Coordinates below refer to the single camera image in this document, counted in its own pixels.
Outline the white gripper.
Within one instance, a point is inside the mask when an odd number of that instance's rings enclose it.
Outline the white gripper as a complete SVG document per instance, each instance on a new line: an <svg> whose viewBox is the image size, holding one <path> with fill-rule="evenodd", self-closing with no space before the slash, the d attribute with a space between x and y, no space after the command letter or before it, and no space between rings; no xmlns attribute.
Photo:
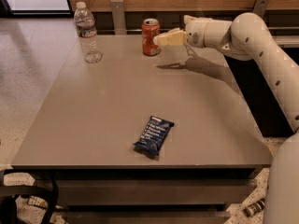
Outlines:
<svg viewBox="0 0 299 224"><path fill-rule="evenodd" d="M184 16L185 32L174 28L167 33L156 35L153 43L157 46L180 46L188 42L197 48L221 49L230 42L230 21Z"/></svg>

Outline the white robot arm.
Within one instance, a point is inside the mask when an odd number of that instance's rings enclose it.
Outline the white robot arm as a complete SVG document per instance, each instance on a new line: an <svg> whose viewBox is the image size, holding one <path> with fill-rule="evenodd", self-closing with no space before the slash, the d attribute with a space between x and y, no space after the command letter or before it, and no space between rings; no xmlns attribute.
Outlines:
<svg viewBox="0 0 299 224"><path fill-rule="evenodd" d="M272 161L263 224L299 224L299 66L277 44L263 19L243 13L233 21L184 17L185 28L156 35L157 46L188 44L213 48L240 61L258 64L294 134Z"/></svg>

